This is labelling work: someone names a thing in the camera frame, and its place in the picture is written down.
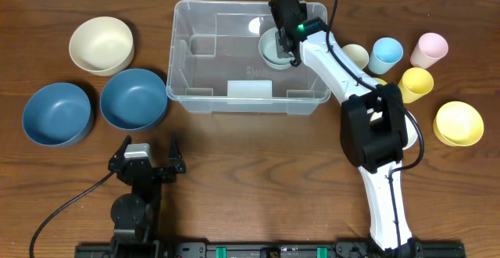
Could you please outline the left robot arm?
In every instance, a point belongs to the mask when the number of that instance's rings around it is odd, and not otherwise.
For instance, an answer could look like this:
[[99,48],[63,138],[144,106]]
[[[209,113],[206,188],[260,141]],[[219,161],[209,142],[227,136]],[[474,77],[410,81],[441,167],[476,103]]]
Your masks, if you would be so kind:
[[168,160],[164,167],[154,167],[151,147],[134,144],[126,136],[122,145],[109,160],[109,171],[131,187],[112,205],[113,237],[119,242],[146,243],[156,233],[162,185],[174,183],[178,174],[186,172],[184,159],[174,136],[170,139]]

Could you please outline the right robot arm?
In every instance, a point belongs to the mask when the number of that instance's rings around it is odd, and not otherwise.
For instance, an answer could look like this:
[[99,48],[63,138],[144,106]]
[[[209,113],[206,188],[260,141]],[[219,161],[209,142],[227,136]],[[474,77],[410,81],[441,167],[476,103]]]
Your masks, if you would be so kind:
[[277,26],[277,54],[294,67],[312,69],[341,104],[340,141],[348,161],[362,175],[369,208],[370,237],[380,256],[410,257],[412,233],[401,190],[403,149],[411,118],[395,84],[367,76],[343,52],[330,27],[308,18],[305,2],[271,0]]

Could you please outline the yellow small bowl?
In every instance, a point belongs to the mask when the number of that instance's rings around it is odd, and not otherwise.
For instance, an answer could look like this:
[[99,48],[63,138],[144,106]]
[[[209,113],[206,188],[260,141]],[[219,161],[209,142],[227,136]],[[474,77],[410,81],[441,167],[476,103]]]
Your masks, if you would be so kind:
[[434,134],[446,145],[466,147],[480,141],[484,134],[484,122],[471,105],[453,101],[445,103],[433,122]]

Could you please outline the light blue small bowl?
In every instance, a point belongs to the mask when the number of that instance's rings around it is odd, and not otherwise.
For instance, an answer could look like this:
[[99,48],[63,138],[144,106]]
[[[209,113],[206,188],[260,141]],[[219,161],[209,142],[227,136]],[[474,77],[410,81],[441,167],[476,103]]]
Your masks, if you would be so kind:
[[286,70],[291,67],[293,56],[283,51],[277,43],[278,29],[270,28],[259,39],[259,53],[265,63],[275,70]]

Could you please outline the pink cup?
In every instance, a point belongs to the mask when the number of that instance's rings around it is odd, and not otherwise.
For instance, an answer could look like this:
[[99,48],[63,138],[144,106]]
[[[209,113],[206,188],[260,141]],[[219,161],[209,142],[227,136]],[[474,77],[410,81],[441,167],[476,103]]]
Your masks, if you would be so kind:
[[410,56],[414,67],[428,69],[448,54],[448,42],[437,33],[423,34]]

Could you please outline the cream small bowl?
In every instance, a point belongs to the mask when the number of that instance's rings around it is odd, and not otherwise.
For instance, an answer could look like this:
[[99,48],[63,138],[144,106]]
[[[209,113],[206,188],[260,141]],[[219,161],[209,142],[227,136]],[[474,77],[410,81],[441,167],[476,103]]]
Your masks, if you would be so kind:
[[[370,122],[380,121],[380,120],[382,120],[382,113],[373,112],[371,117],[370,117]],[[412,147],[418,138],[416,129],[413,126],[413,124],[411,123],[411,120],[407,116],[405,116],[405,125],[406,125],[406,132],[407,132],[408,141],[407,141],[406,146],[404,146],[402,148],[403,150],[406,150],[406,149]]]

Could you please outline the yellow cup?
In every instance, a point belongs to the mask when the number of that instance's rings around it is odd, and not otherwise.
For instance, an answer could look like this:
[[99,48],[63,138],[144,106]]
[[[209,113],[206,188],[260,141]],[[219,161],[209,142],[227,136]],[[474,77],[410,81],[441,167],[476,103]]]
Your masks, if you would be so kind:
[[398,87],[402,93],[402,101],[412,103],[432,91],[434,79],[427,70],[413,67],[404,72]]
[[373,77],[373,79],[374,79],[375,81],[379,82],[379,83],[380,83],[380,84],[382,84],[382,85],[386,85],[386,84],[388,84],[386,81],[384,81],[383,79],[380,79],[380,78],[378,78],[378,77]]

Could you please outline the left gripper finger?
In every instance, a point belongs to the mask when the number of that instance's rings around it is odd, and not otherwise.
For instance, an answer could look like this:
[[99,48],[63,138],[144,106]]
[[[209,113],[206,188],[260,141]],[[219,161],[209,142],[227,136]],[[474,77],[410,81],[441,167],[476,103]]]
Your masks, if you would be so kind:
[[130,145],[131,142],[132,142],[132,137],[130,135],[127,135],[125,137],[125,139],[123,140],[121,146],[116,150],[116,152],[113,154],[113,156],[109,160],[108,170],[110,172],[118,172],[125,165],[126,160],[125,160],[124,154],[125,154],[127,146]]
[[175,134],[172,134],[170,138],[169,161],[170,166],[175,170],[176,174],[186,173],[186,164],[177,144]]

